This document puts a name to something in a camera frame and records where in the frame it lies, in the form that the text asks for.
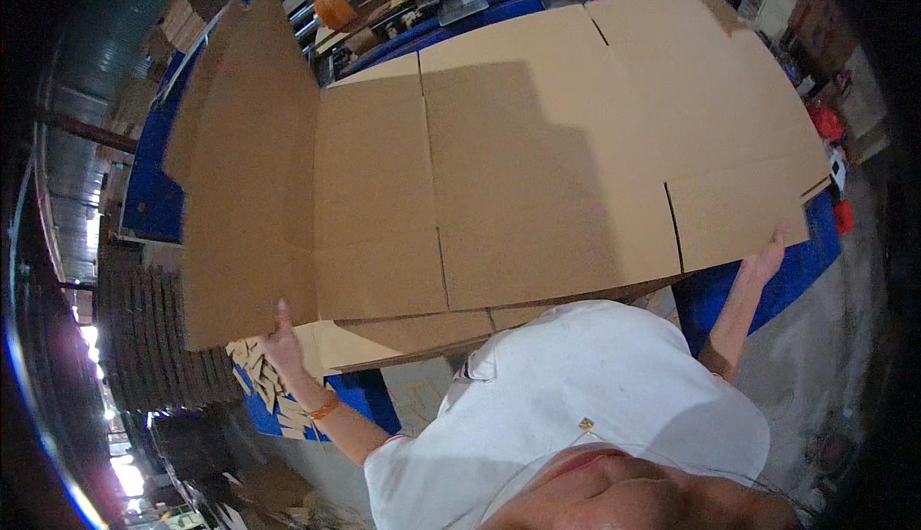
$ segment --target blue machine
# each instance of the blue machine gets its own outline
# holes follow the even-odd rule
[[[386,60],[419,51],[481,26],[543,10],[539,0],[488,1],[488,9],[447,27],[439,26],[434,18],[416,25],[363,55],[349,71],[360,71]],[[183,55],[177,54],[173,59],[170,70],[164,77],[165,81],[172,76],[183,58]],[[190,57],[190,63],[194,62],[195,58]],[[186,68],[166,99],[151,109],[144,125],[124,204],[121,222],[121,231],[124,235],[181,243],[183,194],[179,186],[163,173],[162,163],[169,129],[189,71],[190,69]],[[788,249],[780,272],[765,290],[752,331],[796,300],[840,254],[831,200],[827,193],[823,193],[810,203],[807,217],[812,239]],[[739,264],[736,262],[695,273],[673,287],[685,336],[695,355],[707,340],[709,330],[726,302]],[[329,378],[329,382],[339,392],[342,400],[376,421],[387,432],[395,433],[399,430],[399,421],[378,371],[333,376]],[[277,419],[266,412],[258,397],[248,398],[247,407],[259,432],[276,436],[281,434]],[[310,439],[314,438],[312,432],[307,436]]]

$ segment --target hand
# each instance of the hand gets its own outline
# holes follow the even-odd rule
[[[765,251],[760,255],[743,259],[740,271],[747,271],[757,283],[767,284],[780,270],[780,264],[784,261],[784,236],[788,231],[787,223],[778,224]]]
[[[265,359],[285,380],[291,380],[304,370],[304,351],[291,326],[291,313],[284,299],[275,306],[275,331],[261,339]]]

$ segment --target mouth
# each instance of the mouth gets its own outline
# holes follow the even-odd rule
[[[599,448],[597,450],[589,450],[588,452],[583,452],[579,455],[575,455],[568,460],[566,460],[559,467],[551,470],[548,474],[542,477],[541,484],[546,484],[547,482],[560,478],[564,474],[569,474],[580,468],[587,467],[591,463],[595,462],[599,458],[605,456],[629,456],[628,453],[624,452],[619,448]]]

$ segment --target concrete floor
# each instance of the concrete floor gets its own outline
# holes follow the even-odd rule
[[[861,397],[885,304],[881,199],[869,180],[872,162],[852,169],[847,178],[856,229],[841,237],[841,256],[800,299],[749,338],[737,381],[771,426],[771,451],[759,481],[806,510],[821,510],[834,491],[834,468],[821,456],[823,441],[834,433],[859,443],[863,435],[867,405]],[[638,302],[675,319],[671,289]],[[436,358],[383,374],[404,431],[417,434],[434,419],[452,372],[445,359]],[[242,410],[232,419],[226,438],[242,464],[277,456],[320,496],[354,509],[373,527],[362,473],[332,444],[259,435]]]

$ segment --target stack of cardboard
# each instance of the stack of cardboard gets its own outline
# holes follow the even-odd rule
[[[270,331],[285,296],[323,368],[439,352],[781,221],[802,242],[827,180],[770,52],[701,0],[538,12],[323,90],[281,0],[219,29],[166,162],[193,349]]]
[[[204,19],[191,7],[189,0],[172,0],[160,23],[169,43],[182,54],[189,54],[205,26]]]

